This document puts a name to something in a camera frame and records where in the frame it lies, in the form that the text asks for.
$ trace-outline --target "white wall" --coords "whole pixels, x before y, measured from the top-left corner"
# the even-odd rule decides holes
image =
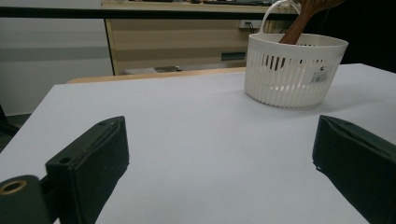
[[[101,0],[2,0],[1,7],[100,8]],[[76,77],[111,76],[103,20],[0,18],[0,103],[32,113],[51,87]]]

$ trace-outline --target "wooden spoon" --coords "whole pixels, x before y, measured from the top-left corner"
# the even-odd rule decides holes
[[[309,20],[317,12],[336,7],[345,0],[297,0],[301,4],[301,13],[279,43],[295,45]]]

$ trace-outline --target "wooden table edge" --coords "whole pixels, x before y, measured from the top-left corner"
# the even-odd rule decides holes
[[[143,78],[186,77],[186,76],[235,73],[235,72],[245,72],[245,71],[246,71],[246,67],[235,67],[235,68],[219,68],[219,69],[207,69],[207,70],[150,73],[150,74],[136,74],[136,75],[109,76],[109,77],[79,77],[79,78],[71,79],[66,83],[77,84],[77,83],[89,83],[89,82],[123,81],[123,80],[143,79]]]

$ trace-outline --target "white table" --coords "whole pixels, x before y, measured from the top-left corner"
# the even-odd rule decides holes
[[[366,223],[312,163],[318,116],[396,144],[396,74],[341,65],[307,109],[254,101],[244,75],[54,86],[0,154],[0,181],[43,177],[93,124],[125,116],[131,164],[97,223]]]

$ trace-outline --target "basket label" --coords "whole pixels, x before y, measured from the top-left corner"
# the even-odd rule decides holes
[[[326,82],[331,71],[332,66],[329,65],[307,69],[307,71],[305,71],[306,76],[304,78],[304,84]]]

